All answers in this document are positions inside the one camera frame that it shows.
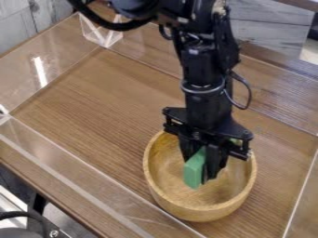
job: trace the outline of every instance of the green block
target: green block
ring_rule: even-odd
[[[185,183],[197,190],[204,182],[205,147],[202,147],[185,164]]]

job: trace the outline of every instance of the bowl rim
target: bowl rim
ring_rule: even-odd
[[[164,190],[161,189],[161,187],[157,185],[157,182],[153,179],[153,175],[150,172],[150,150],[153,148],[153,145],[156,143],[156,141],[165,135],[168,134],[166,131],[160,131],[156,136],[152,138],[150,143],[148,145],[148,148],[145,150],[145,156],[144,156],[144,170],[145,170],[145,175],[146,175],[146,180],[148,183],[150,184],[152,189],[154,190],[154,192],[157,193],[157,195],[161,196],[162,199],[165,199],[168,202],[170,202],[173,205],[180,206],[181,208],[193,210],[193,211],[209,211],[209,210],[222,210],[225,208],[229,208],[229,206],[237,205],[240,203],[244,202],[244,200],[247,199],[248,195],[251,194],[251,191],[255,187],[256,181],[257,181],[257,158],[256,158],[256,154],[252,152],[252,176],[251,179],[248,181],[248,184],[244,188],[244,190],[240,192],[240,194],[233,197],[229,201],[222,202],[220,204],[214,204],[214,205],[201,205],[194,207],[193,205],[185,205],[181,204],[176,201],[173,201],[170,199],[170,197],[168,196],[168,194],[164,192]]]

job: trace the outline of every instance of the wooden bowl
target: wooden bowl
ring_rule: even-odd
[[[145,152],[145,174],[157,203],[177,218],[205,222],[232,214],[245,202],[257,179],[257,159],[230,158],[217,179],[198,190],[184,182],[185,160],[178,138],[156,135]]]

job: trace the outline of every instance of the wooden table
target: wooden table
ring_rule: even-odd
[[[58,55],[70,58],[71,52],[78,51],[66,43],[74,40],[82,46],[81,40],[70,38],[71,32],[79,35],[75,20],[61,23],[50,33],[63,38],[57,44]],[[41,35],[38,40],[47,40],[47,35]],[[22,48],[38,50],[38,46],[29,44]],[[128,33],[113,50],[94,49],[90,44],[84,47],[93,48],[90,55],[11,112],[78,159],[71,160],[67,153],[57,154],[51,145],[34,136],[25,136],[19,138],[21,143],[39,161],[3,141],[0,162],[98,236],[141,237],[132,236],[106,212],[104,203],[114,199],[110,197],[114,188],[106,187],[104,174],[154,203],[142,170],[144,151],[162,129],[162,109],[184,105],[177,78],[180,63],[172,46],[161,40],[152,26]],[[317,151],[318,83],[315,77],[318,70],[285,57],[275,59],[264,55],[256,59],[253,49],[245,49],[244,54],[237,71],[249,78],[256,99],[252,110],[236,110],[234,115],[257,136],[253,142],[260,168],[257,185],[247,204],[232,216],[188,225],[208,237],[273,238],[285,233]],[[25,69],[26,65],[14,63],[17,72]],[[2,73],[9,75],[10,71],[3,68]],[[243,99],[245,90],[238,85],[236,88],[237,98]],[[17,135],[25,135],[23,129]],[[141,212],[137,220],[144,220],[146,213]],[[318,214],[317,206],[309,206],[303,214],[312,220]],[[299,237],[303,222],[295,224],[289,237]],[[156,237],[165,237],[161,224],[150,223],[150,229]],[[317,236],[315,224],[309,225],[307,234],[307,237]]]

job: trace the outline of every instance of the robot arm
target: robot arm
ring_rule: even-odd
[[[112,23],[81,0],[69,1],[90,20],[116,31],[129,31],[157,20],[162,35],[173,40],[185,70],[186,107],[164,110],[165,129],[180,138],[186,161],[205,148],[205,184],[226,167],[230,155],[248,160],[255,137],[232,115],[233,106],[249,108],[252,89],[233,72],[240,46],[225,0],[110,0],[110,7],[132,19],[129,23]],[[249,88],[247,106],[233,100],[234,79]]]

